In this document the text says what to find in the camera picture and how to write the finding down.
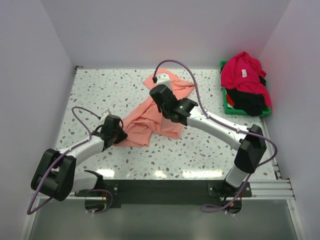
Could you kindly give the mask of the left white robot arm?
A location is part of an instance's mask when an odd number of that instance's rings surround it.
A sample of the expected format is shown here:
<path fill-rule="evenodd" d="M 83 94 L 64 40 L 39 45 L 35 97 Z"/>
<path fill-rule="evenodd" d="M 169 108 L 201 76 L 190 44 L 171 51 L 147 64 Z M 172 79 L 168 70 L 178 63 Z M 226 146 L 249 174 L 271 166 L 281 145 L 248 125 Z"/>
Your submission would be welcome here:
<path fill-rule="evenodd" d="M 57 201 L 63 201 L 71 192 L 78 191 L 75 184 L 77 165 L 128 136 L 119 116 L 109 114 L 101 121 L 102 124 L 84 141 L 60 150 L 47 149 L 31 180 L 31 189 L 36 191 L 39 188 L 40 193 Z"/>

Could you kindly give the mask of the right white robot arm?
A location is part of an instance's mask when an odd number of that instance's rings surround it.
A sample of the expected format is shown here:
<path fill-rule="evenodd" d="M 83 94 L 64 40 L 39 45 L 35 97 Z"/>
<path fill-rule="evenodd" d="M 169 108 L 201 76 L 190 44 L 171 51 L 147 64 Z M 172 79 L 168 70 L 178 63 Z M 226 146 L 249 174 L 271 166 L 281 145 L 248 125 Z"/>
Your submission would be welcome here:
<path fill-rule="evenodd" d="M 189 98 L 177 99 L 173 91 L 163 84 L 152 88 L 149 94 L 164 118 L 206 132 L 237 151 L 234 164 L 222 185 L 227 196 L 235 196 L 245 179 L 255 172 L 267 150 L 262 129 L 255 124 L 246 127 L 218 117 Z"/>

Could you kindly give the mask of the salmon pink t shirt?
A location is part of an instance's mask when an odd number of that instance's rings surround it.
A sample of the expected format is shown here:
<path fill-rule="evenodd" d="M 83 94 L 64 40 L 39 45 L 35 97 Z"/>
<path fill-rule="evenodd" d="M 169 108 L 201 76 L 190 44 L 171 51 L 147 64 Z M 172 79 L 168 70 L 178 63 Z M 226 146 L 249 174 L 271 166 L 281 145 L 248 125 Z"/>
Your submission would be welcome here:
<path fill-rule="evenodd" d="M 180 79 L 165 68 L 158 69 L 157 74 L 160 73 L 168 73 L 171 89 L 177 98 L 187 98 L 195 89 L 194 83 Z M 177 139 L 180 137 L 182 129 L 182 124 L 173 123 L 164 118 L 153 99 L 148 97 L 123 120 L 123 130 L 127 133 L 127 138 L 115 146 L 147 147 L 150 144 L 152 134 Z"/>

